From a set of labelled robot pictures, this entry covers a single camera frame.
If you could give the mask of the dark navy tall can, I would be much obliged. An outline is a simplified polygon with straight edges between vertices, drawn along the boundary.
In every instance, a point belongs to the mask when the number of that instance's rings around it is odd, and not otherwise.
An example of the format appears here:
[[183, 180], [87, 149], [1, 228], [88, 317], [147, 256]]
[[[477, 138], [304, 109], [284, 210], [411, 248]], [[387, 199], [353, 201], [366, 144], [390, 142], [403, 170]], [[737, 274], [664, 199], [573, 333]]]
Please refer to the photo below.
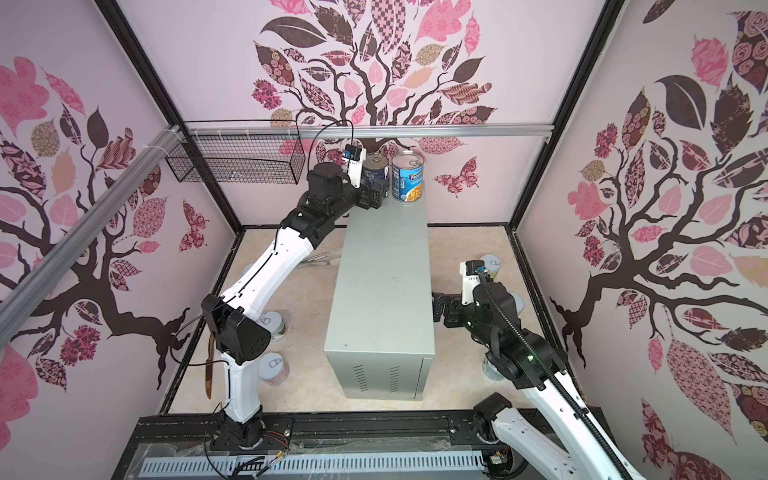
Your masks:
[[361, 183], [380, 190], [384, 198], [389, 196], [389, 160], [383, 154], [374, 152], [366, 156], [362, 165]]

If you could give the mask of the blue chicken noodle soup can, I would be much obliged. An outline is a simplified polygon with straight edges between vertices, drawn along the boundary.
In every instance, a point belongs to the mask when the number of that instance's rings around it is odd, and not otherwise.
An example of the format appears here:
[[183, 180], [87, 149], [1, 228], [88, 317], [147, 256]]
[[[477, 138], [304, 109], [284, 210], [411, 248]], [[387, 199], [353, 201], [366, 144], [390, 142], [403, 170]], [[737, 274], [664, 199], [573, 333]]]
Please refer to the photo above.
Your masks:
[[395, 200], [414, 203], [422, 197], [424, 158], [421, 154], [404, 150], [390, 163], [391, 194]]

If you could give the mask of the green short can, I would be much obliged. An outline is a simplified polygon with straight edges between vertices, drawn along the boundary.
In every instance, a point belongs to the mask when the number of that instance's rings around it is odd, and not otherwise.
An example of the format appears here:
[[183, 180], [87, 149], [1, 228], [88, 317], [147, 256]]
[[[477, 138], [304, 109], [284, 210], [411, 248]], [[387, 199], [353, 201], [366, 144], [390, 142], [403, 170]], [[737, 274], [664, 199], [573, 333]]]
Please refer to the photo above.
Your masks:
[[481, 257], [481, 260], [484, 262], [484, 266], [487, 271], [487, 274], [492, 279], [496, 279], [501, 270], [501, 266], [502, 266], [501, 259], [494, 254], [485, 254]]

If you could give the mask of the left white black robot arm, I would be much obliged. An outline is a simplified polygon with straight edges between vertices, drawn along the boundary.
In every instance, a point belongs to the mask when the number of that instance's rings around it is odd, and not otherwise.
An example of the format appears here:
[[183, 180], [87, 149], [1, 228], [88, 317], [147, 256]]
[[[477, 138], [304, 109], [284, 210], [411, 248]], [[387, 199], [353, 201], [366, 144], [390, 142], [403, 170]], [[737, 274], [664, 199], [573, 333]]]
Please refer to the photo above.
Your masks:
[[226, 400], [221, 427], [225, 446], [251, 449], [262, 442], [265, 425], [259, 398], [259, 358], [272, 334], [259, 322], [264, 307], [288, 275], [354, 207], [379, 208], [384, 184], [363, 179], [363, 162], [347, 167], [319, 163], [307, 175], [308, 190], [281, 221], [275, 238], [246, 273], [224, 292], [202, 301], [203, 318], [225, 364]]

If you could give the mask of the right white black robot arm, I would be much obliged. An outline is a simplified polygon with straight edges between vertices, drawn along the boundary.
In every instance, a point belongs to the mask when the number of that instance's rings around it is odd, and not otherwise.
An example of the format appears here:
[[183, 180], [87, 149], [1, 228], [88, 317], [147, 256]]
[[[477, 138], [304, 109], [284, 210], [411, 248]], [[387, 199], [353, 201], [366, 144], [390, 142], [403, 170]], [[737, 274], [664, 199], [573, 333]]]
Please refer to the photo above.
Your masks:
[[485, 347], [485, 360], [533, 405], [550, 428], [542, 432], [510, 400], [493, 393], [473, 408], [473, 430], [496, 452], [492, 479], [512, 479], [527, 467], [545, 479], [639, 479], [586, 402], [565, 365], [565, 354], [523, 327], [521, 299], [500, 283], [471, 277], [459, 294], [435, 293], [433, 317], [466, 329]]

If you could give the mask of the grey metal cabinet counter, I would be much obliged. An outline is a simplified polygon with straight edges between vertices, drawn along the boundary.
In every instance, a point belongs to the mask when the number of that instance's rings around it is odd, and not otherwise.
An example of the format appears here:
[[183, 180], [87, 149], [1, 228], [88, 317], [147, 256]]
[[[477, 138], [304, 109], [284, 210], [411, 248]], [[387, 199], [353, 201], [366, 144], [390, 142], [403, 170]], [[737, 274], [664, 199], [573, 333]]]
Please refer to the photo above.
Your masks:
[[350, 212], [324, 353], [348, 398], [422, 398], [436, 356], [425, 200]]

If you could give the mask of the pink short can right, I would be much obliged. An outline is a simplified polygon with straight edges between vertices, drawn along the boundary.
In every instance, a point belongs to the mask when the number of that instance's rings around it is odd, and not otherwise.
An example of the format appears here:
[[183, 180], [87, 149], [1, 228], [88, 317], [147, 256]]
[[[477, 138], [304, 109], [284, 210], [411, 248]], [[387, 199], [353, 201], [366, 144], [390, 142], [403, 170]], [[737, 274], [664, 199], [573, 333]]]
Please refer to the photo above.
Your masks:
[[516, 309], [517, 315], [520, 316], [523, 310], [525, 309], [525, 301], [520, 295], [516, 293], [512, 293], [511, 296], [513, 297], [515, 302], [515, 309]]

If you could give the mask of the pink short can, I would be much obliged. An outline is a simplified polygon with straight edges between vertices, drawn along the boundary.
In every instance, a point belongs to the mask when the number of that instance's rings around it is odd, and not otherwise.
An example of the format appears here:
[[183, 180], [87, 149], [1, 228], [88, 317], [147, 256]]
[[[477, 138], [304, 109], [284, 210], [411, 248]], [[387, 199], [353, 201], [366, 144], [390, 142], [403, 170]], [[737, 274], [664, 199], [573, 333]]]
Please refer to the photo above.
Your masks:
[[259, 359], [259, 379], [270, 386], [284, 383], [290, 375], [285, 357], [278, 352], [267, 352]]
[[516, 293], [512, 293], [511, 296], [513, 297], [515, 302], [515, 309], [516, 309], [517, 315], [520, 316], [523, 310], [525, 309], [525, 301], [520, 295]]

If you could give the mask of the teal short can right front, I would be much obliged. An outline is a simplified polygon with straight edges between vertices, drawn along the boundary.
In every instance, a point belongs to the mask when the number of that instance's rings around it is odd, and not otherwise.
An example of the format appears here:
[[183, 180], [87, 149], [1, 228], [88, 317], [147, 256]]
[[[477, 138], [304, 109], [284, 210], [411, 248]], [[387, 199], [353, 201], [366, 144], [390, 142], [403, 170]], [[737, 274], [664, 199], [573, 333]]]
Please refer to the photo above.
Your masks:
[[498, 369], [490, 362], [488, 358], [484, 358], [482, 362], [482, 371], [484, 375], [491, 381], [502, 382], [506, 378], [501, 374]]

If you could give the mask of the teal short can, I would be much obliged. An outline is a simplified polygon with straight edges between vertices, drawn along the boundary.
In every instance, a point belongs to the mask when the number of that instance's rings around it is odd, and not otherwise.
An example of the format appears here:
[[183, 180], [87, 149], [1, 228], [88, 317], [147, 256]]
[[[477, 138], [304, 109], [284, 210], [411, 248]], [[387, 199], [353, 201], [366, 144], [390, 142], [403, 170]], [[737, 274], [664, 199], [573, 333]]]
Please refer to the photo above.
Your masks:
[[282, 315], [277, 311], [264, 312], [258, 319], [258, 323], [266, 329], [274, 342], [284, 338], [286, 323]]
[[491, 381], [502, 382], [506, 378], [501, 374], [498, 369], [490, 362], [488, 358], [484, 358], [482, 362], [482, 371], [484, 375]]

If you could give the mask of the metal tongs cream tips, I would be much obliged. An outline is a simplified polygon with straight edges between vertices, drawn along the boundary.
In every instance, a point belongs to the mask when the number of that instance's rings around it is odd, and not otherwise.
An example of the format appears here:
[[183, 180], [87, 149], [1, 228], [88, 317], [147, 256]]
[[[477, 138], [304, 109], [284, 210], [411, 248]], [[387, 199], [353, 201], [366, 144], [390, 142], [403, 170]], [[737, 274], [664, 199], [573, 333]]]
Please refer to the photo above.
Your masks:
[[310, 257], [307, 257], [304, 260], [304, 263], [311, 264], [311, 265], [337, 265], [340, 262], [341, 258], [341, 251], [340, 250], [330, 250], [318, 254], [314, 254]]

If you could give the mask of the teal short can left middle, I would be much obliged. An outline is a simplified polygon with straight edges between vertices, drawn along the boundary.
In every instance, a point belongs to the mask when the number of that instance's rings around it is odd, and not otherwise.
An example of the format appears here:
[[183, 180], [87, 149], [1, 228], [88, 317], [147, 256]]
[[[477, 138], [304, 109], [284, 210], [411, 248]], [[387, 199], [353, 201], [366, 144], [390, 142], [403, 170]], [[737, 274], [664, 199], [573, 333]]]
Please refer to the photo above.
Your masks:
[[286, 323], [282, 315], [277, 311], [264, 312], [258, 319], [258, 323], [266, 329], [274, 342], [284, 338]]

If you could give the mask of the pink short can left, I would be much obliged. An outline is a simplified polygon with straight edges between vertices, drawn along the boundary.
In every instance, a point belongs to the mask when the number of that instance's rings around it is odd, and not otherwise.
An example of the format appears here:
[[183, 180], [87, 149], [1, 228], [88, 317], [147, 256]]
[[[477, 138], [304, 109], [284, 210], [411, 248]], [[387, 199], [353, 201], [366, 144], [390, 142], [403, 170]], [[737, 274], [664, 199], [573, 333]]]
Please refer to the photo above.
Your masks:
[[259, 379], [270, 386], [284, 383], [290, 375], [285, 357], [278, 352], [267, 352], [259, 359]]

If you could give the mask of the brown wooden knife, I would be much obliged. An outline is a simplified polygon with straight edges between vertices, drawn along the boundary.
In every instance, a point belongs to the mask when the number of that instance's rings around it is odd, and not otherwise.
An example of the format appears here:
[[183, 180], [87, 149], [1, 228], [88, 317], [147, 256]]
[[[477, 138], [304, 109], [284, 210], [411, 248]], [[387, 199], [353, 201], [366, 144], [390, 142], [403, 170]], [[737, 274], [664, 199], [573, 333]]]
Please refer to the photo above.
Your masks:
[[206, 359], [205, 377], [204, 377], [205, 394], [208, 399], [212, 398], [214, 361], [215, 361], [215, 338], [213, 334], [210, 334], [208, 339], [208, 344], [207, 344], [207, 359]]

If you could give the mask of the aluminium rail back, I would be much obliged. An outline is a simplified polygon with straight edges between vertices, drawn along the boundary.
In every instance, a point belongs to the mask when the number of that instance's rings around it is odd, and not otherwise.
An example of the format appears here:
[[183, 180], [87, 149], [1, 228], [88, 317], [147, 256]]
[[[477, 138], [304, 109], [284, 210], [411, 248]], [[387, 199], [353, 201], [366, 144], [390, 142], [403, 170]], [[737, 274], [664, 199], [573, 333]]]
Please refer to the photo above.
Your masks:
[[392, 126], [290, 126], [252, 125], [188, 126], [193, 137], [244, 135], [291, 135], [300, 138], [428, 138], [428, 137], [550, 137], [554, 126], [546, 123]]

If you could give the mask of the aluminium rail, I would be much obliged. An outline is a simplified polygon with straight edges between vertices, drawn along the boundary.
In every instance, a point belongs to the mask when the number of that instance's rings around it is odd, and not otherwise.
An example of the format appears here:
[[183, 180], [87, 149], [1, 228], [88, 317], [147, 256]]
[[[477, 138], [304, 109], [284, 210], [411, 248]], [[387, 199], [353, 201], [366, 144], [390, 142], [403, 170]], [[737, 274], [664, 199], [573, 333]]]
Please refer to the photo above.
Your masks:
[[550, 137], [554, 126], [546, 123], [392, 126], [290, 126], [252, 125], [188, 126], [193, 137], [244, 135], [291, 135], [300, 138], [428, 138], [428, 137]]
[[108, 221], [138, 189], [151, 171], [182, 140], [180, 128], [167, 126], [144, 148], [78, 223], [64, 235], [38, 267], [10, 292], [1, 305], [1, 344], [6, 345], [55, 288]]

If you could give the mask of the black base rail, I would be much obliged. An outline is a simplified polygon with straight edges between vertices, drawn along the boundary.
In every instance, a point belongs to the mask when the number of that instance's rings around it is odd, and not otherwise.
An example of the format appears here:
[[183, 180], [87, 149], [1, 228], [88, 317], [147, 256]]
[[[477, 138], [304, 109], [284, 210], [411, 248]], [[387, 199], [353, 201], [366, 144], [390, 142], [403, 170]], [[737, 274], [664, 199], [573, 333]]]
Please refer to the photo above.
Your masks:
[[[173, 414], [144, 417], [132, 433], [115, 471], [114, 479], [136, 479], [142, 460], [150, 457], [197, 457], [294, 454], [477, 451], [483, 472], [422, 472], [281, 476], [223, 476], [221, 479], [492, 479], [486, 462], [497, 462], [500, 450], [478, 439], [470, 410], [268, 413], [262, 442], [251, 449], [221, 443], [220, 413]], [[527, 467], [512, 479], [540, 479]]]

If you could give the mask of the aluminium rail left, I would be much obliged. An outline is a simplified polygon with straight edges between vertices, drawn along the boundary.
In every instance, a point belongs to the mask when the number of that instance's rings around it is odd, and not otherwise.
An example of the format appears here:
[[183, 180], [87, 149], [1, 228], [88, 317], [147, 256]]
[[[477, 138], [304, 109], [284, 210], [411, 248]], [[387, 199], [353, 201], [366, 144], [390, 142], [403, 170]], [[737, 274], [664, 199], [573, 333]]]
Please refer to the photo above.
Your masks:
[[55, 288], [108, 221], [138, 189], [151, 171], [182, 140], [180, 128], [167, 126], [144, 148], [78, 223], [64, 235], [38, 267], [10, 292], [1, 305], [1, 344], [6, 345]]

